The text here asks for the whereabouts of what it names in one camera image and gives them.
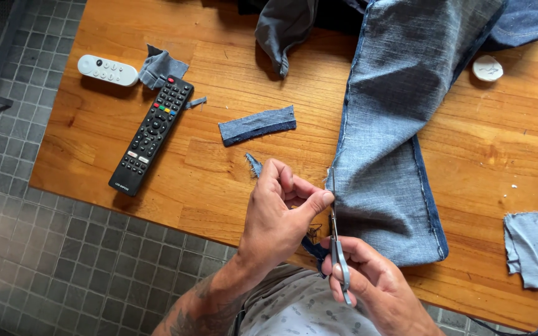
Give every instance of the scissor handle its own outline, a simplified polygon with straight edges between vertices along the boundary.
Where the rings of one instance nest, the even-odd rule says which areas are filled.
[[[339,240],[335,240],[334,236],[331,236],[331,266],[335,264],[340,264],[342,268],[342,276],[344,278],[344,283],[340,283],[342,294],[344,295],[344,301],[348,305],[352,305],[350,301],[350,296],[348,295],[348,288],[350,288],[350,270],[348,269],[348,264],[344,258],[344,250],[342,250],[342,244]]]

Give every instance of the white t-shirt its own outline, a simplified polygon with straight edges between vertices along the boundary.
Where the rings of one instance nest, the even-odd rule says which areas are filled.
[[[363,308],[335,302],[329,282],[304,271],[254,303],[240,326],[243,336],[380,336]]]

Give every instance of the white remote control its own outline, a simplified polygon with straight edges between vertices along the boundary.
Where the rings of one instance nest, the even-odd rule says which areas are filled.
[[[78,70],[85,76],[121,86],[132,86],[138,82],[138,71],[133,66],[93,55],[80,57]]]

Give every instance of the white fleck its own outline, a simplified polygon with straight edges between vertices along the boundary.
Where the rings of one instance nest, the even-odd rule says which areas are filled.
[[[503,75],[502,65],[489,55],[477,58],[472,64],[472,72],[476,78],[485,82],[497,81]]]

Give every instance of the tile floor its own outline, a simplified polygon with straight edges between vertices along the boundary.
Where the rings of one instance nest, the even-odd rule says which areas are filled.
[[[29,0],[1,72],[0,335],[150,334],[235,252],[27,187],[85,3]],[[426,307],[448,336],[493,335]]]

